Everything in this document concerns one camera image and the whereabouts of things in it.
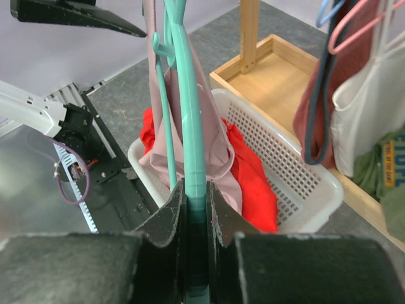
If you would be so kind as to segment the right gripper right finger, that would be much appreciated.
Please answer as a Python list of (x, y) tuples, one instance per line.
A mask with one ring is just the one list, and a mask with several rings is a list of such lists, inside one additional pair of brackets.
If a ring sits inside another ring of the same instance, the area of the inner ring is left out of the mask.
[(207, 185), (213, 303), (403, 303), (388, 254), (374, 240), (265, 234)]

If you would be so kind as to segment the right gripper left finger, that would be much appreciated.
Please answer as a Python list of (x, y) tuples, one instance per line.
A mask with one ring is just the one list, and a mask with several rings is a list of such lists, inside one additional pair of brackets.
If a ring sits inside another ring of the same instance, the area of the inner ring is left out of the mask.
[(183, 182), (136, 230), (1, 242), (2, 303), (180, 303)]

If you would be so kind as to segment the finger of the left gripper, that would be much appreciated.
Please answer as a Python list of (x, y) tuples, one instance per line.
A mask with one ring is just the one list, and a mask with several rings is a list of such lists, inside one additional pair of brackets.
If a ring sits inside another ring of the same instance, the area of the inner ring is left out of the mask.
[(11, 16), (19, 22), (108, 29), (134, 37), (147, 34), (126, 19), (96, 6), (95, 1), (11, 0)]

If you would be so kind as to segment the teal plastic hanger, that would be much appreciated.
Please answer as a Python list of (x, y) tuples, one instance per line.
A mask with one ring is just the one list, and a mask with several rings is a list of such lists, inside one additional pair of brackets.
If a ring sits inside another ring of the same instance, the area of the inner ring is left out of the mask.
[(177, 71), (184, 147), (185, 303), (209, 303), (206, 167), (192, 51), (184, 27), (185, 1), (165, 1), (164, 43), (153, 34), (153, 51)]

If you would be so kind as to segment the white plastic basket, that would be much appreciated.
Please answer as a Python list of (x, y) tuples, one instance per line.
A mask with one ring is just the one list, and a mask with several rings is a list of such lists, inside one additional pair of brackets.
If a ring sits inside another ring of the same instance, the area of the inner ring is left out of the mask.
[(226, 89), (211, 92), (221, 117), (237, 126), (261, 160), (277, 195), (279, 232), (318, 231), (344, 200), (340, 182), (323, 166), (305, 164), (298, 145), (235, 94)]

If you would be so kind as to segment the mauve pink tank top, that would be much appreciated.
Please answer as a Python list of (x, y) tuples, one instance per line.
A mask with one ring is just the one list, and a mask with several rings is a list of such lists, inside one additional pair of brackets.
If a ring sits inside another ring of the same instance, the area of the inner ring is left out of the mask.
[(155, 1), (143, 1), (147, 29), (153, 140), (140, 133), (145, 152), (139, 163), (167, 186), (185, 179), (186, 193), (205, 195), (214, 182), (225, 201), (242, 211), (242, 189), (232, 175), (235, 151), (184, 27), (185, 1), (165, 1), (164, 34), (156, 24)]

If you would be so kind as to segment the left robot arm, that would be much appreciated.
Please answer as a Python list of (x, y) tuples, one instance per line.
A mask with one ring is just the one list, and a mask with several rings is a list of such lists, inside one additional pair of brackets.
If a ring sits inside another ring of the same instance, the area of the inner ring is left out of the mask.
[[(19, 22), (108, 29), (134, 37), (146, 33), (95, 1), (11, 1), (11, 16)], [(1, 114), (31, 127), (89, 162), (104, 146), (92, 135), (93, 116), (85, 106), (63, 104), (1, 83)]]

